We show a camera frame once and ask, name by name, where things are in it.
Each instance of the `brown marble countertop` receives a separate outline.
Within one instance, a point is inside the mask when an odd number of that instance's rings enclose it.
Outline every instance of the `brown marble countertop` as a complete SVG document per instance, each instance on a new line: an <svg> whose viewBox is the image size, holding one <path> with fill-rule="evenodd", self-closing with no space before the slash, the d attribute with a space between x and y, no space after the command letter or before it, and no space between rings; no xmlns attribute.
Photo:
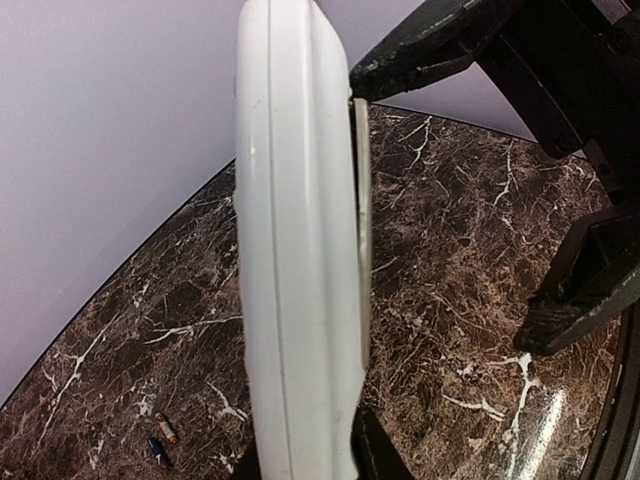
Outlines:
<svg viewBox="0 0 640 480"><path fill-rule="evenodd" d="M593 170L529 142L372 107L371 367L362 401L418 479L572 479L617 324L551 358L511 337ZM0 479L227 479L251 436L233 166L95 295L0 412ZM164 412L179 442L162 438ZM146 439L160 438L162 471Z"/></svg>

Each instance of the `small orange object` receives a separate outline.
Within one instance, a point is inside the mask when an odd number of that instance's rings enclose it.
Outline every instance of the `small orange object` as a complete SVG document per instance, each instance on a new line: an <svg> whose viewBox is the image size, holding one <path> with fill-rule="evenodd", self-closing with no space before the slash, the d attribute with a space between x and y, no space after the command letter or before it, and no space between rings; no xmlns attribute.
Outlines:
<svg viewBox="0 0 640 480"><path fill-rule="evenodd" d="M173 428L171 428L171 424L169 424L167 418L161 413L156 413L156 420L160 422L160 429L162 433L164 433L164 436L167 437L167 440L171 443L178 443L178 436L176 432L173 431Z"/></svg>

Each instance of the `white plastic casing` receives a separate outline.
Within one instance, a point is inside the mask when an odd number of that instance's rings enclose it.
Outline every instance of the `white plastic casing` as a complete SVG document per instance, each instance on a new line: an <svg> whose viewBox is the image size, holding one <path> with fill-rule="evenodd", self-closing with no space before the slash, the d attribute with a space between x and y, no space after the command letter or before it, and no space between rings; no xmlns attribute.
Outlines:
<svg viewBox="0 0 640 480"><path fill-rule="evenodd" d="M364 380L347 61L309 0L249 0L238 43L240 281L265 480L354 480Z"/></svg>

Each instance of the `white wall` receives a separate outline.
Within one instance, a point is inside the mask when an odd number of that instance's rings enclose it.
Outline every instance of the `white wall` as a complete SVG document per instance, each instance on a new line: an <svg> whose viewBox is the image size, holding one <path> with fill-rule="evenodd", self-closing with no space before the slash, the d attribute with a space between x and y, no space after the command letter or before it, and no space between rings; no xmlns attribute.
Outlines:
<svg viewBox="0 0 640 480"><path fill-rule="evenodd" d="M419 0L323 0L356 61ZM233 157L241 0L22 0L0 15L0 404ZM479 70L397 105L526 135Z"/></svg>

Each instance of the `marble surface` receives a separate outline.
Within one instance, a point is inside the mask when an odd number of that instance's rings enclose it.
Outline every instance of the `marble surface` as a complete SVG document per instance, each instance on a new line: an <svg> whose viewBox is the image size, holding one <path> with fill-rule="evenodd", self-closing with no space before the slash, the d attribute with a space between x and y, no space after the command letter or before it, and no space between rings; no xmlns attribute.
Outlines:
<svg viewBox="0 0 640 480"><path fill-rule="evenodd" d="M418 479L577 478L617 323L552 358L514 351L572 219L606 204L579 159L372 108L371 367L362 401ZM233 167L129 259L0 411L2 479L227 479L251 438Z"/></svg>

